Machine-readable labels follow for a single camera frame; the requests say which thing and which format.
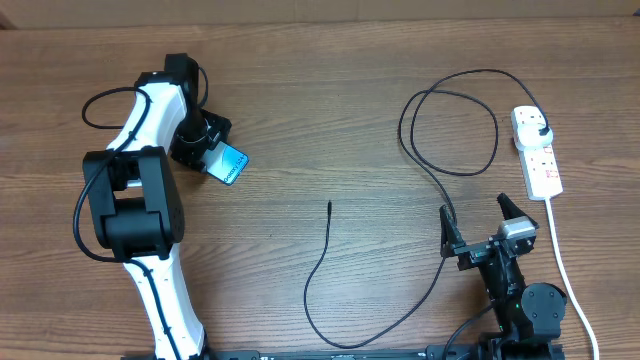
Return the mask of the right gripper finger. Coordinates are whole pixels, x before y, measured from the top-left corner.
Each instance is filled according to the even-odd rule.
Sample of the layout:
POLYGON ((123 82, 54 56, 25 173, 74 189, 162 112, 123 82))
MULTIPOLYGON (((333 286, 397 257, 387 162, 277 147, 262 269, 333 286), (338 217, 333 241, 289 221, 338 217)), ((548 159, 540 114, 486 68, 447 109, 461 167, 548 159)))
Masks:
POLYGON ((439 214, 441 223, 440 255, 442 258, 453 257, 459 248, 466 245, 466 242, 445 205, 440 207, 439 214))
POLYGON ((500 193, 497 196, 497 202, 501 208, 501 212, 505 220, 526 217, 535 229, 539 228, 539 224, 532 217, 521 210, 505 193, 500 193))

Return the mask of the Samsung Galaxy smartphone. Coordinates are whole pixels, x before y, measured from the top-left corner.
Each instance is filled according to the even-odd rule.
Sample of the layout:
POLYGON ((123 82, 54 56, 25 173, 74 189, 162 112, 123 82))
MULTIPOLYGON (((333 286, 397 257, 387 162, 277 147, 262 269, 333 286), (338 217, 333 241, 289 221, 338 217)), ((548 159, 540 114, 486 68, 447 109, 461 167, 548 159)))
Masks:
POLYGON ((249 157, 236 148, 219 142, 204 153, 206 172, 225 185, 231 186, 249 163, 249 157))

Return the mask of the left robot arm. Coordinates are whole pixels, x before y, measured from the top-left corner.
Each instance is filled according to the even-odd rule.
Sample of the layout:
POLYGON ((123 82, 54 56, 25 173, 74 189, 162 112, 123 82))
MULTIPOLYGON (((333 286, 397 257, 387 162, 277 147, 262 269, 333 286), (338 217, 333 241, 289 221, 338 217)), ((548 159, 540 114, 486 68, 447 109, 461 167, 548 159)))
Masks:
POLYGON ((227 149, 231 122, 205 110, 206 78, 187 54, 167 55, 163 70, 130 86, 135 104, 118 136, 82 163, 73 235, 89 258, 131 276, 151 324, 153 359, 212 356, 182 272, 185 214, 169 165, 212 174, 227 149))

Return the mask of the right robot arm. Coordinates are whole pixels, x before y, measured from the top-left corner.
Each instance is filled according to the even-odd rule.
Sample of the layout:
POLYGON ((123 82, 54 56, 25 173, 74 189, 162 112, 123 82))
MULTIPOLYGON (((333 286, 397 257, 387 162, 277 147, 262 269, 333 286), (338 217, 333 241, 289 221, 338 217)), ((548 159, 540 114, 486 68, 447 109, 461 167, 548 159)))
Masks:
POLYGON ((497 197, 503 221, 497 233, 467 244, 445 207, 440 208, 441 251, 458 259, 461 271, 478 269, 489 305, 459 326, 444 345, 426 348, 429 359, 563 359, 553 341, 561 335, 567 295, 550 283, 527 284, 517 259, 534 249, 539 224, 502 193, 497 197), (474 344, 455 346, 459 334, 492 311, 499 330, 483 333, 474 344))

